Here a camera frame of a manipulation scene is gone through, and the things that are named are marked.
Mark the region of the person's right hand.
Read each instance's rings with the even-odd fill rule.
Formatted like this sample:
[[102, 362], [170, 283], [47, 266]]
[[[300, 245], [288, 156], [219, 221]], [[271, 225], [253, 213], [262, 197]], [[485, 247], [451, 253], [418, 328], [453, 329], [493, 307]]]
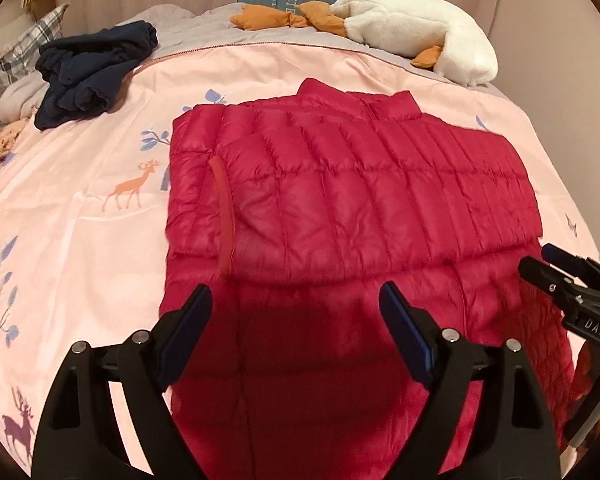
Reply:
[[600, 347], [587, 342], [579, 356], [576, 378], [577, 408], [565, 435], [573, 448], [580, 446], [593, 428], [600, 422]]

